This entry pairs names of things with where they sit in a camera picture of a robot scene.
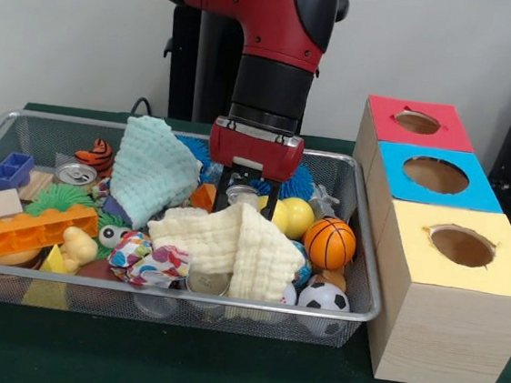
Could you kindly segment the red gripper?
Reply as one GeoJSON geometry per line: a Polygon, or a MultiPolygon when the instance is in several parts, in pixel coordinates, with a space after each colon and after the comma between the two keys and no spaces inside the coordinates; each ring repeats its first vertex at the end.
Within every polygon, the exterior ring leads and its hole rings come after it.
{"type": "Polygon", "coordinates": [[[246,166],[261,173],[268,180],[270,193],[264,218],[273,219],[281,183],[288,180],[302,160],[305,141],[298,136],[285,136],[219,116],[212,124],[210,155],[224,166],[216,186],[214,211],[228,206],[227,188],[234,165],[246,166]]]}

